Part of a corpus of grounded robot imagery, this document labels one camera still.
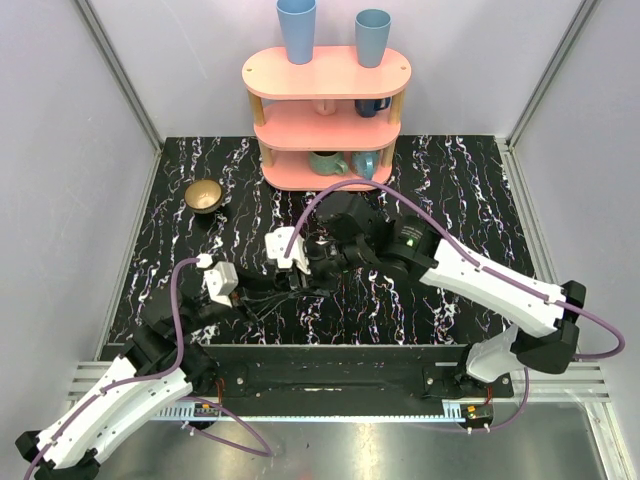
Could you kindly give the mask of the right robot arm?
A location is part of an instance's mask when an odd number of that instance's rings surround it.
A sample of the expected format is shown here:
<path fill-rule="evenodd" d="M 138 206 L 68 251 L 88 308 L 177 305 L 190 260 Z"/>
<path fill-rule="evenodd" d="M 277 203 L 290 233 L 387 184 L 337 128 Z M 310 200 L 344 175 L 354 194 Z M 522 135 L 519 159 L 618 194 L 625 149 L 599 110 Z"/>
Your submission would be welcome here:
<path fill-rule="evenodd" d="M 510 321 L 504 332 L 465 348 L 452 375 L 463 395 L 476 396 L 501 375 L 522 367 L 561 374 L 572 362 L 584 285 L 526 277 L 416 215 L 387 220 L 357 194 L 329 194 L 316 215 L 327 242 L 313 243 L 292 227 L 279 227 L 265 236 L 268 259 L 281 269 L 296 268 L 310 282 L 370 267 L 393 279 L 453 292 Z"/>

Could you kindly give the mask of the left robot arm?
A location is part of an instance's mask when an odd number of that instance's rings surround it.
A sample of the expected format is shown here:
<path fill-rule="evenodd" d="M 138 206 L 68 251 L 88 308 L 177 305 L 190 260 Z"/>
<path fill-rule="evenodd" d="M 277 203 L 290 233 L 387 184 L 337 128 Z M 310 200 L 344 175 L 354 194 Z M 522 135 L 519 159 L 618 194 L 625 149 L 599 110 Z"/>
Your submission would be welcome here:
<path fill-rule="evenodd" d="M 226 316 L 258 320 L 259 303 L 275 306 L 317 288 L 306 269 L 259 275 L 221 261 L 203 271 L 208 292 L 189 297 L 179 290 L 181 270 L 157 290 L 143 310 L 143 323 L 106 372 L 61 418 L 15 441 L 28 462 L 28 479 L 93 479 L 101 465 L 141 426 L 161 411 L 187 402 L 178 420 L 191 433 L 226 411 L 224 396 L 241 397 L 248 369 L 239 361 L 219 362 L 192 333 Z"/>

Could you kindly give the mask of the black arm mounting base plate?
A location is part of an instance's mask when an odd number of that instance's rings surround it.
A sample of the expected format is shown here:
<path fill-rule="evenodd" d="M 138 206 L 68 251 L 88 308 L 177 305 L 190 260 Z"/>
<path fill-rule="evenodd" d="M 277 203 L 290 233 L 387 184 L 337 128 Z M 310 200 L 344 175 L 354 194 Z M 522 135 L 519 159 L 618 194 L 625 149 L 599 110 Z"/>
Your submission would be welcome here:
<path fill-rule="evenodd" d="M 257 346 L 203 348 L 209 369 L 226 382 L 228 397 L 251 390 L 342 392 L 399 389 L 437 399 L 510 398 L 502 373 L 485 384 L 464 373 L 467 348 L 432 345 Z"/>

